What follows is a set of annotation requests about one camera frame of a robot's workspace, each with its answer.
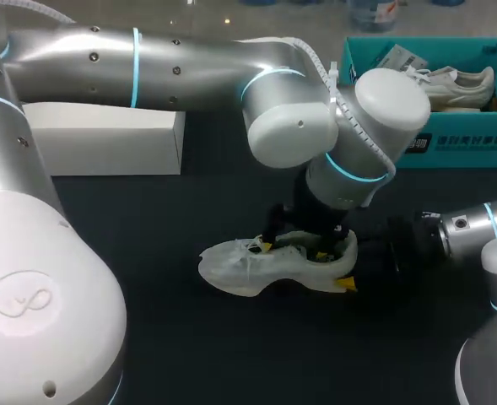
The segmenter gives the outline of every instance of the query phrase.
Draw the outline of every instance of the white cable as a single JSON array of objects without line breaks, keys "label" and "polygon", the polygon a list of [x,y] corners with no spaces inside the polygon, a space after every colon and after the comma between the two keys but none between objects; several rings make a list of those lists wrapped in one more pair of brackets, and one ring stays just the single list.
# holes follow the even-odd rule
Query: white cable
[{"label": "white cable", "polygon": [[[287,40],[291,45],[299,47],[306,53],[306,55],[308,55],[308,57],[312,60],[312,63],[314,64],[316,71],[319,73],[321,80],[329,89],[329,92],[333,92],[334,91],[334,89],[332,88],[333,81],[329,77],[327,70],[323,66],[323,63],[321,63],[321,59],[319,58],[319,56],[317,56],[316,52],[312,49],[312,47],[303,40],[300,40],[298,38],[284,38],[284,39]],[[389,157],[385,154],[385,152],[383,152],[381,148],[377,146],[377,144],[372,140],[370,135],[366,133],[366,131],[362,128],[360,123],[355,119],[351,111],[349,111],[346,100],[344,99],[344,97],[342,96],[342,94],[338,89],[336,89],[336,99],[338,107],[342,111],[343,115],[349,120],[349,122],[351,122],[351,125],[353,125],[353,127],[355,128],[357,134],[360,136],[363,142],[365,142],[365,144],[370,148],[370,150],[375,154],[377,159],[379,159],[379,161],[386,167],[387,170],[387,176],[378,183],[378,185],[374,188],[374,190],[372,190],[372,192],[366,198],[366,200],[361,204],[361,207],[368,207],[375,193],[394,178],[395,174],[397,173],[397,169],[394,163],[392,163],[392,160],[390,160]]]},{"label": "white cable", "polygon": [[34,0],[0,0],[0,3],[4,6],[15,6],[21,8],[27,8],[28,10],[35,11],[40,14],[44,14],[52,19],[56,19],[57,21],[64,24],[72,24],[75,23],[73,19],[64,15],[63,13],[59,13],[51,7],[47,7],[44,4],[40,4],[35,2]]}]

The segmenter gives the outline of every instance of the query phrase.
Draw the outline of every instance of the black table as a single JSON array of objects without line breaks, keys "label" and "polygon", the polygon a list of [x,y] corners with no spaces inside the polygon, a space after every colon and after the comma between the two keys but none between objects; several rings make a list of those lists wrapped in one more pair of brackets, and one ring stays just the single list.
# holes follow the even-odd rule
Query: black table
[{"label": "black table", "polygon": [[[232,112],[187,116],[183,175],[55,179],[126,297],[122,403],[457,403],[456,356],[493,313],[478,267],[435,269],[392,307],[288,282],[246,299],[200,279],[199,253],[261,233],[296,172],[259,165]],[[495,199],[497,170],[400,170],[351,222],[370,230]]]}]

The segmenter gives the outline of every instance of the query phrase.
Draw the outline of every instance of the shoe box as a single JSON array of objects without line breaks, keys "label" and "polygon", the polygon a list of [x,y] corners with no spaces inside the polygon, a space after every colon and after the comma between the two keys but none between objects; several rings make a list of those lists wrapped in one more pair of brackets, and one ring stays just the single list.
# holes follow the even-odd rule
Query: shoe box
[{"label": "shoe box", "polygon": [[[423,58],[429,70],[451,66],[479,73],[491,66],[497,99],[497,38],[349,37],[343,49],[340,84],[354,84],[394,45]],[[497,168],[497,112],[432,112],[397,167]]]}]

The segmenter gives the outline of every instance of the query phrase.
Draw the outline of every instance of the white sneaker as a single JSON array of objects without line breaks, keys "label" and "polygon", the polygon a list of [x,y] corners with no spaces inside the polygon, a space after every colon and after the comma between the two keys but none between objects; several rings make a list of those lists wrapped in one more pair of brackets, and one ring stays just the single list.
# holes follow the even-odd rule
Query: white sneaker
[{"label": "white sneaker", "polygon": [[494,69],[464,73],[453,67],[431,72],[409,67],[405,72],[428,95],[432,111],[480,110],[494,95]]},{"label": "white sneaker", "polygon": [[[318,291],[346,291],[335,280],[351,272],[357,261],[357,237],[353,231],[336,245],[334,253],[340,258],[333,262],[306,259],[305,248],[316,246],[317,235],[295,231],[279,236],[278,240],[286,240],[288,245],[265,251],[259,236],[220,243],[201,254],[199,273],[215,288],[245,297],[254,297],[269,284],[286,278]],[[255,247],[261,252],[251,251]]]}]

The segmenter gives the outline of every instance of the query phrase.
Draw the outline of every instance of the label on box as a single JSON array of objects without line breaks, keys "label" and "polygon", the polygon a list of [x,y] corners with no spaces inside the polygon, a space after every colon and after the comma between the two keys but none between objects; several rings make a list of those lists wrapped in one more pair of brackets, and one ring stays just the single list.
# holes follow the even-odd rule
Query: label on box
[{"label": "label on box", "polygon": [[494,152],[497,151],[497,136],[440,135],[437,137],[435,150],[438,152]]},{"label": "label on box", "polygon": [[408,51],[403,46],[395,45],[377,64],[377,68],[387,68],[405,72],[408,67],[424,69],[428,66],[422,57]]},{"label": "label on box", "polygon": [[406,154],[425,154],[428,152],[430,141],[432,140],[431,133],[420,133],[406,149]]}]

